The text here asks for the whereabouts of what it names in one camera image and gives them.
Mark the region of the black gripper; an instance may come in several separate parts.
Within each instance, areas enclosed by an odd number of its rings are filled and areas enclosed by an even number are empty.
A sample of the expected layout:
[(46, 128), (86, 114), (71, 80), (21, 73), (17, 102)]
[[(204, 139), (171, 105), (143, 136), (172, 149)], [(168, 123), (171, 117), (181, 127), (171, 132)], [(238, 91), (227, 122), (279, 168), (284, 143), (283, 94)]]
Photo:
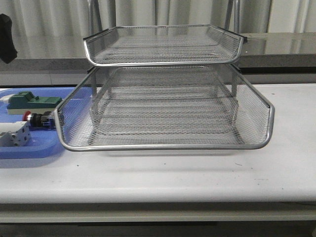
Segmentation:
[(0, 59), (9, 64), (17, 57), (12, 39), (12, 20), (5, 14), (0, 15)]

